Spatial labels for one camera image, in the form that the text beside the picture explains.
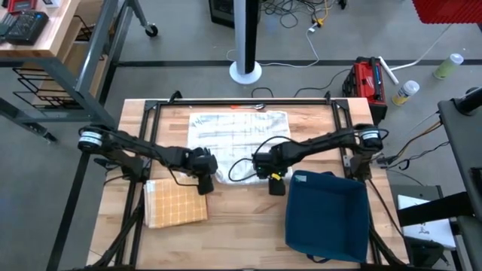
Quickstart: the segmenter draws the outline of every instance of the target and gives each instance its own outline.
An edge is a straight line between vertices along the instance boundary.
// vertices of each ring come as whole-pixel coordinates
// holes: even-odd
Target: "white paper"
[[[398,208],[405,209],[411,206],[420,205],[429,202],[424,199],[417,199],[409,196],[398,195]],[[429,240],[442,244],[445,248],[456,248],[453,240],[452,230],[448,219],[438,221],[425,222],[423,224],[410,225],[401,228],[404,236]]]

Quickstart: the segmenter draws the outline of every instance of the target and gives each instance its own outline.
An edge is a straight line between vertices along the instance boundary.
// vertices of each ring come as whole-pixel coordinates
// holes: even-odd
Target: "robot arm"
[[[131,136],[124,131],[110,131],[103,126],[86,126],[81,132],[78,148],[90,154],[100,154],[123,165],[128,175],[134,178],[144,176],[143,161],[124,153],[130,151],[151,158],[168,169],[195,176],[199,180],[199,194],[214,190],[211,174],[218,169],[214,155],[206,148],[163,147]]]
[[[268,153],[253,154],[253,166],[259,178],[268,178],[270,194],[284,195],[281,177],[288,167],[302,161],[308,155],[334,148],[349,148],[354,156],[350,160],[353,178],[364,178],[370,174],[371,156],[383,149],[378,128],[370,124],[359,124],[353,128],[321,135],[304,142],[283,142],[273,146]]]

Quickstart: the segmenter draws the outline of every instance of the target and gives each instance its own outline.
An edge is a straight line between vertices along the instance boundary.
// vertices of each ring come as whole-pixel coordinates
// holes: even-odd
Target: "white cloth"
[[[208,148],[216,156],[216,178],[222,184],[266,183],[253,176],[245,181],[230,181],[227,174],[231,166],[241,158],[252,158],[261,143],[272,136],[290,137],[288,115],[282,111],[266,113],[193,113],[189,117],[188,148]],[[272,139],[259,150],[270,148],[286,139]],[[231,172],[234,180],[255,174],[252,162],[242,161]],[[291,178],[292,169],[284,177]]]

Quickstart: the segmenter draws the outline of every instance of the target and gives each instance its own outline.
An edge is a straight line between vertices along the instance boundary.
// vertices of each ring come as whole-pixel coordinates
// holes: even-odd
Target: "blue fabric bin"
[[[368,210],[364,184],[331,172],[297,170],[286,206],[286,245],[307,255],[365,262]]]

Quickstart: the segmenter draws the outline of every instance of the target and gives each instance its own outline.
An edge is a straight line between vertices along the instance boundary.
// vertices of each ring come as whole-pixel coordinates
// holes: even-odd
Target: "yellow tag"
[[[276,179],[277,181],[281,180],[281,176],[277,175],[276,173],[271,174],[271,177]]]

